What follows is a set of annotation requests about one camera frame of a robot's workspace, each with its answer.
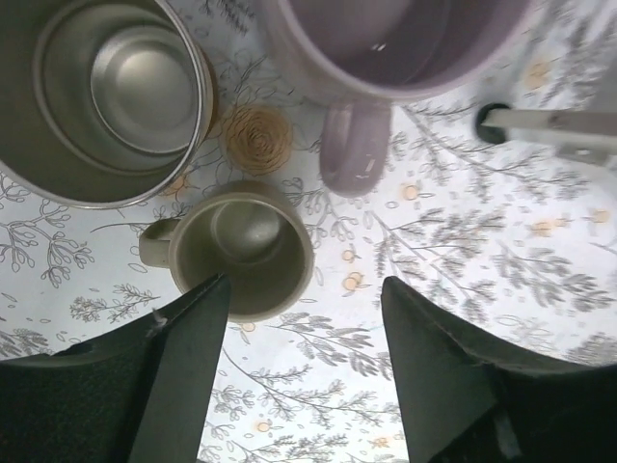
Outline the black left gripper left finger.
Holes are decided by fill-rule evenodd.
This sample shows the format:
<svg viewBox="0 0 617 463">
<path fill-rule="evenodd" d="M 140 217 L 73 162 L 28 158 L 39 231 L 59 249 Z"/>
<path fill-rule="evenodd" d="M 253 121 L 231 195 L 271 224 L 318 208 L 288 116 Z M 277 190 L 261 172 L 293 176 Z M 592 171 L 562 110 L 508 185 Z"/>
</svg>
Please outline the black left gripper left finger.
<svg viewBox="0 0 617 463">
<path fill-rule="evenodd" d="M 104 335 L 1 365 L 5 462 L 194 462 L 228 321 L 217 275 Z"/>
</svg>

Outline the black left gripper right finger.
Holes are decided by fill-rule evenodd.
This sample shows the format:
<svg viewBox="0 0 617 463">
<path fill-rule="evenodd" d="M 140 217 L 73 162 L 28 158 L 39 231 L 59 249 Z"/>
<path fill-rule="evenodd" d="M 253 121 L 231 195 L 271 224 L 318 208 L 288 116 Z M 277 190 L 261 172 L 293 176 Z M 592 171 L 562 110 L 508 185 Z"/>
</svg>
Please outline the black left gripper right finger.
<svg viewBox="0 0 617 463">
<path fill-rule="evenodd" d="M 395 277 L 381 305 L 411 461 L 615 460 L 615 366 L 519 347 Z"/>
</svg>

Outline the olive grey mug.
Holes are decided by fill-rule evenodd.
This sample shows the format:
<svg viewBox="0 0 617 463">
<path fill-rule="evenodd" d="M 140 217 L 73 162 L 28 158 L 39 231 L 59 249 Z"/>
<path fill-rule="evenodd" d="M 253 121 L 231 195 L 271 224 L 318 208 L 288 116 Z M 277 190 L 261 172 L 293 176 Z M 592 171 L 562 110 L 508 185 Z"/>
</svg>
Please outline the olive grey mug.
<svg viewBox="0 0 617 463">
<path fill-rule="evenodd" d="M 170 270 L 183 293 L 216 275 L 231 286 L 228 319 L 256 323 L 299 301 L 314 252 L 303 220 L 279 189 L 239 180 L 217 187 L 179 219 L 161 219 L 139 238 L 142 264 Z"/>
</svg>

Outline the cream and brown mug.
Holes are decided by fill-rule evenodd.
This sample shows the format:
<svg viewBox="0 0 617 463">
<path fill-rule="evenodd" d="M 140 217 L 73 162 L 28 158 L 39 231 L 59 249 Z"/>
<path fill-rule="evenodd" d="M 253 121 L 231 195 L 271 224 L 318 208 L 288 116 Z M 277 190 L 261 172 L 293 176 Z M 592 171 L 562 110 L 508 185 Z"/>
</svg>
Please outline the cream and brown mug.
<svg viewBox="0 0 617 463">
<path fill-rule="evenodd" d="M 166 1 L 1 5 L 1 170 L 53 202 L 110 209 L 173 183 L 218 105 Z"/>
</svg>

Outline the pink ribbed mug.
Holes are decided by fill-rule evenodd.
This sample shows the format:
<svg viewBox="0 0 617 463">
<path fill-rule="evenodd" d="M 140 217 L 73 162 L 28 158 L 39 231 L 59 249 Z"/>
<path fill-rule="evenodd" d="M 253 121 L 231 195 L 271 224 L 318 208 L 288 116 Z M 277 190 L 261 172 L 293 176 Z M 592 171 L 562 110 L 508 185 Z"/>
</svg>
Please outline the pink ribbed mug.
<svg viewBox="0 0 617 463">
<path fill-rule="evenodd" d="M 354 198 L 385 169 L 393 105 L 470 82 L 520 36 L 535 3 L 259 0 L 253 9 L 283 79 L 326 108 L 324 184 Z"/>
</svg>

